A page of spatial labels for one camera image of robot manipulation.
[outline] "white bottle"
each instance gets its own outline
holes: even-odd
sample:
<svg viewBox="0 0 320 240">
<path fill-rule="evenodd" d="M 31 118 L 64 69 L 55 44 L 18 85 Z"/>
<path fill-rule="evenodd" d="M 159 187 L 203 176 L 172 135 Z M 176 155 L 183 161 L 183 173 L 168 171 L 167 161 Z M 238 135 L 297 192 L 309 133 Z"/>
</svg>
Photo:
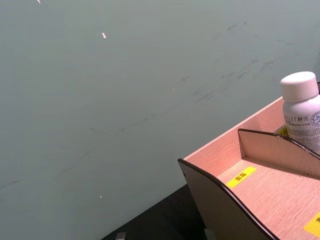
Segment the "white bottle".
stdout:
<svg viewBox="0 0 320 240">
<path fill-rule="evenodd" d="M 316 75 L 293 73 L 280 82 L 289 137 L 320 154 L 320 95 Z"/>
</svg>

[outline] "wooden shelf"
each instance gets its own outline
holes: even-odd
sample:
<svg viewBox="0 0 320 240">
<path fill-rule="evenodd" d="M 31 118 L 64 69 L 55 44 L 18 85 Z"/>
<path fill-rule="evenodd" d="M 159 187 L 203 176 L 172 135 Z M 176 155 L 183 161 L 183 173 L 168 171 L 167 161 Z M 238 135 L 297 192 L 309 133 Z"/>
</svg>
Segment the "wooden shelf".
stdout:
<svg viewBox="0 0 320 240">
<path fill-rule="evenodd" d="M 282 105 L 277 99 L 179 160 L 219 240 L 320 239 L 320 155 L 274 133 L 285 124 Z M 248 167 L 255 171 L 240 181 Z M 315 231 L 305 229 L 310 221 Z"/>
<path fill-rule="evenodd" d="M 217 178 L 227 183 L 247 167 L 256 171 L 232 188 L 239 199 L 282 240 L 316 240 L 304 226 L 320 212 L 320 181 L 298 173 L 240 160 Z"/>
</svg>

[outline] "bottle label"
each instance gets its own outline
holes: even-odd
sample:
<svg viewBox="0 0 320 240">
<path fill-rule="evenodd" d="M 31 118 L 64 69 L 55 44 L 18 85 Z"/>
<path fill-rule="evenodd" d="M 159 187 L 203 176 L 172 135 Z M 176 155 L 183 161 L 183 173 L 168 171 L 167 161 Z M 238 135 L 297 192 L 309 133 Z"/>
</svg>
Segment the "bottle label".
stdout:
<svg viewBox="0 0 320 240">
<path fill-rule="evenodd" d="M 312 115 L 284 116 L 290 138 L 320 154 L 320 111 Z"/>
</svg>

